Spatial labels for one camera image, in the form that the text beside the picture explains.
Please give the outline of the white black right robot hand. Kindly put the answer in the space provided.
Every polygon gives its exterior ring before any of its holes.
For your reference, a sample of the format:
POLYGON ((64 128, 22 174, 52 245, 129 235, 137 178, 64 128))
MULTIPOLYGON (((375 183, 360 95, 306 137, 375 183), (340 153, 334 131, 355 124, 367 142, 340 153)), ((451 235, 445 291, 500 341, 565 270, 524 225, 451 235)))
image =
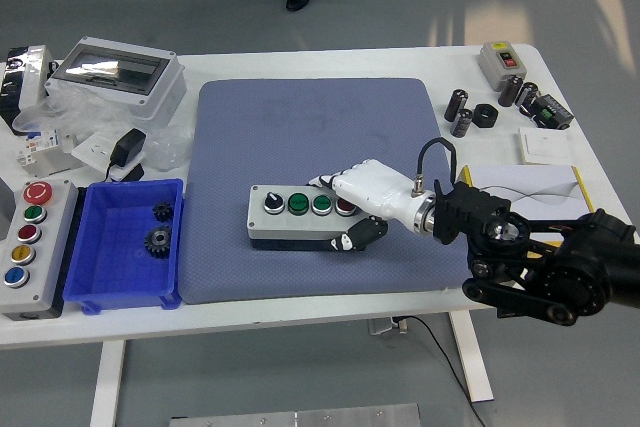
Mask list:
POLYGON ((357 251, 381 239, 389 220, 399 221, 417 235, 433 230, 435 195, 400 172, 375 160, 365 160, 333 175, 321 175, 309 181, 314 187, 331 189, 355 205, 367 217, 328 242, 335 251, 357 251))

